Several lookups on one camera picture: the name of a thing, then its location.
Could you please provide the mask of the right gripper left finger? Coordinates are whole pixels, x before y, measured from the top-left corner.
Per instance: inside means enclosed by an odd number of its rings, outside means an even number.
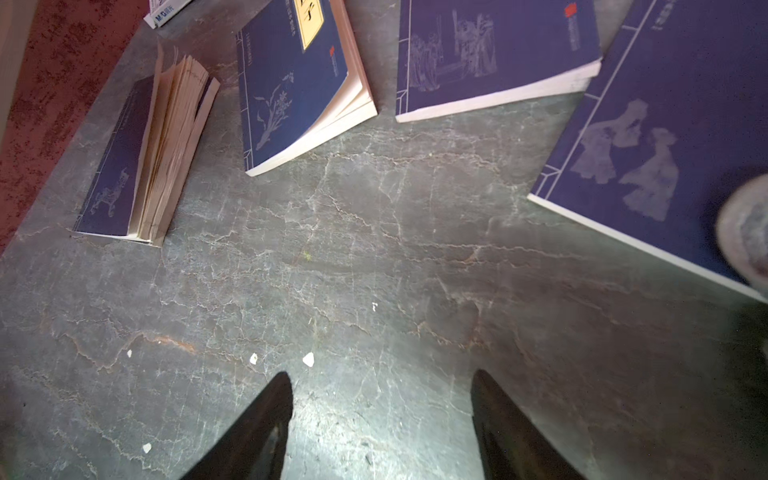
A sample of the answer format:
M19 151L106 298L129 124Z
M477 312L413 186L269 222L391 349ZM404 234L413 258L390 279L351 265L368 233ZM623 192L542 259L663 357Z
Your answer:
M292 414L292 384L282 371L182 479L279 479Z

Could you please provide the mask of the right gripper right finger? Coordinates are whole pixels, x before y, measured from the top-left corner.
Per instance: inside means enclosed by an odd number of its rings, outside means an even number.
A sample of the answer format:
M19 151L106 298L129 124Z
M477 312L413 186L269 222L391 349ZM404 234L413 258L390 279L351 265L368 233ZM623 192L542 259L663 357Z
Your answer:
M471 401L485 478L583 478L485 370L473 375Z

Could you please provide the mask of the blue book Hanfeizi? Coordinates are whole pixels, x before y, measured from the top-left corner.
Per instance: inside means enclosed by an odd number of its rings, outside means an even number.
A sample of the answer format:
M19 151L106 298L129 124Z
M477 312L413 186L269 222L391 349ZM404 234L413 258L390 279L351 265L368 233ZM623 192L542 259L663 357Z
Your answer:
M194 57L164 53L128 94L74 224L79 234L164 243L220 88Z

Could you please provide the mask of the grey knitted cloth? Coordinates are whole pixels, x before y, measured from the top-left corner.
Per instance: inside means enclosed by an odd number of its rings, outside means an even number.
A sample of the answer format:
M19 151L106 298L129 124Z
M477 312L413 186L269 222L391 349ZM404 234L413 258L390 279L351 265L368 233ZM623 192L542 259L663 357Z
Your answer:
M767 175L740 186L720 209L718 247L727 263L755 290L767 294Z

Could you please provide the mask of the blue book Zhuangzi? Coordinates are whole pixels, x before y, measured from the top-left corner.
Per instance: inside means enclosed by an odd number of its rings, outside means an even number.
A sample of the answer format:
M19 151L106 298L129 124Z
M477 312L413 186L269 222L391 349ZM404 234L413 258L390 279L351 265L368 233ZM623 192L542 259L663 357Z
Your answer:
M247 175L377 116L346 5L271 1L236 35Z

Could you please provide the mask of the blue book Yuewei notes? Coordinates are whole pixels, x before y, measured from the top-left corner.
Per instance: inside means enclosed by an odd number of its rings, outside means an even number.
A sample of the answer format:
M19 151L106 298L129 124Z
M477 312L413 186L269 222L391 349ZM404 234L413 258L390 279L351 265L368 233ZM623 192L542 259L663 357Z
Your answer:
M766 172L766 3L635 1L529 199L756 297L715 222Z

